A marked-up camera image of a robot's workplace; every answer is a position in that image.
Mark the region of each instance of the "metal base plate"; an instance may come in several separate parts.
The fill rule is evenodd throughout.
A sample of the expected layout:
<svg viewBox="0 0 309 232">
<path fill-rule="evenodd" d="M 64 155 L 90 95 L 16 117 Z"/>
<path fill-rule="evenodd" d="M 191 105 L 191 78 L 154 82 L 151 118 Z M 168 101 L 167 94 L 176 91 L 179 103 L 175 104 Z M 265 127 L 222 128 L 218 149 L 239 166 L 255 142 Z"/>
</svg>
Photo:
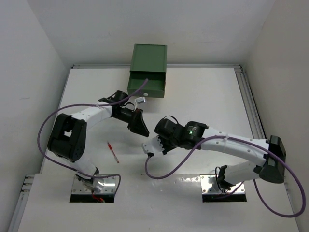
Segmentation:
<svg viewBox="0 0 309 232">
<path fill-rule="evenodd" d="M 104 184 L 104 188 L 101 190 L 101 192 L 96 192 L 95 196 L 97 198 L 102 198 L 105 203 L 114 203 L 116 179 L 114 177 L 109 177 L 102 179 L 100 182 Z M 75 176 L 72 185 L 70 202 L 97 203 L 99 201 L 93 199 L 91 190 L 87 189 L 83 185 L 82 181 L 79 181 Z"/>
<path fill-rule="evenodd" d="M 213 174 L 200 175 L 203 202 L 246 202 L 246 192 L 244 184 L 236 192 L 226 198 L 221 198 L 231 193 L 239 184 L 231 187 L 231 190 L 222 193 L 216 186 L 216 176 Z"/>
</svg>

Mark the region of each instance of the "white wall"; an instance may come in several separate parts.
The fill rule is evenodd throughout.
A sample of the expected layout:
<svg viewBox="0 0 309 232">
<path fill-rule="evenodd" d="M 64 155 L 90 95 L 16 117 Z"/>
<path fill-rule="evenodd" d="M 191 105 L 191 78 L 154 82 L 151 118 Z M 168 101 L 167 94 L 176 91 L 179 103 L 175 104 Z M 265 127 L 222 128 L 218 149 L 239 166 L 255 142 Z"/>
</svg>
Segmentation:
<svg viewBox="0 0 309 232">
<path fill-rule="evenodd" d="M 287 164 L 309 197 L 309 1 L 277 0 L 247 63 L 247 73 L 267 136 L 283 139 Z M 301 197 L 291 176 L 289 193 L 298 211 Z M 309 209 L 297 219 L 309 230 Z"/>
<path fill-rule="evenodd" d="M 28 0 L 68 64 L 130 63 L 136 43 L 169 63 L 240 63 L 275 0 Z"/>
<path fill-rule="evenodd" d="M 65 68 L 25 0 L 0 2 L 0 231 L 8 229 L 26 174 L 40 170 L 40 123 L 58 107 Z M 46 146 L 48 130 L 42 141 Z"/>
</svg>

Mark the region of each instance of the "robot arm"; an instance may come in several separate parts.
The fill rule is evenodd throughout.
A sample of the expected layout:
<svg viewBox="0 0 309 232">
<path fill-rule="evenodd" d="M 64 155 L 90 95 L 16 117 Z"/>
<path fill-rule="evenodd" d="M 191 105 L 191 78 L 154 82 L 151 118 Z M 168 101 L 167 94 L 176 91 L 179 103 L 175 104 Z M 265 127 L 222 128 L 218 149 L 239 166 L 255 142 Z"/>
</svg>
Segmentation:
<svg viewBox="0 0 309 232">
<path fill-rule="evenodd" d="M 117 91 L 108 98 L 102 98 L 98 104 L 114 103 L 126 98 L 128 95 Z M 141 109 L 128 109 L 125 102 L 114 106 L 93 106 L 72 115 L 60 114 L 56 118 L 47 148 L 57 156 L 69 162 L 72 168 L 88 175 L 99 173 L 90 159 L 84 155 L 86 131 L 97 123 L 114 117 L 128 124 L 128 129 L 136 134 L 148 137 L 149 131 L 142 118 Z M 90 177 L 77 174 L 84 181 Z"/>
<path fill-rule="evenodd" d="M 150 157 L 159 152 L 165 155 L 177 147 L 189 150 L 204 138 L 223 136 L 206 141 L 198 147 L 199 150 L 223 152 L 247 160 L 237 165 L 224 165 L 220 168 L 217 181 L 222 189 L 230 189 L 239 182 L 257 178 L 272 183 L 283 183 L 284 168 L 281 164 L 251 145 L 228 139 L 228 137 L 234 137 L 259 145 L 285 161 L 285 150 L 279 137 L 271 136 L 270 140 L 244 138 L 198 122 L 188 122 L 182 126 L 167 118 L 160 120 L 154 131 L 158 136 L 142 145 L 144 153 Z"/>
</svg>

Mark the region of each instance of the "red pen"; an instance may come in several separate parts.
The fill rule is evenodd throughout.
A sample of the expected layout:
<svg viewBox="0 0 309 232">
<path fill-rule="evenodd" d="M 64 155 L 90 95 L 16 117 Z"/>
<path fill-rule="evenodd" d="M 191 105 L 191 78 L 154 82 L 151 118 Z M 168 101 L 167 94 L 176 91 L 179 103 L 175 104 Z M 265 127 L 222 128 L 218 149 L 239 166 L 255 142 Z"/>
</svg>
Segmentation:
<svg viewBox="0 0 309 232">
<path fill-rule="evenodd" d="M 107 145 L 110 148 L 110 150 L 112 151 L 112 155 L 114 156 L 116 162 L 119 163 L 119 160 L 118 160 L 117 156 L 115 155 L 114 151 L 112 150 L 112 146 L 110 145 L 110 143 L 108 141 L 107 141 Z"/>
</svg>

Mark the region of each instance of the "green box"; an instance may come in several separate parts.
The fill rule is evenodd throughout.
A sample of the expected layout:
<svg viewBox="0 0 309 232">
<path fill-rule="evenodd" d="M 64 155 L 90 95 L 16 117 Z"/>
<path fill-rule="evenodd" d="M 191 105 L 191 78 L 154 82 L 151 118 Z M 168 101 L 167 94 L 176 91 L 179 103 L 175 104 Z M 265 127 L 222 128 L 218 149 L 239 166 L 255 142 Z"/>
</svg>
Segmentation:
<svg viewBox="0 0 309 232">
<path fill-rule="evenodd" d="M 163 98 L 165 91 L 167 46 L 135 44 L 130 67 L 128 94 L 137 90 L 146 78 L 148 82 L 137 96 Z"/>
</svg>

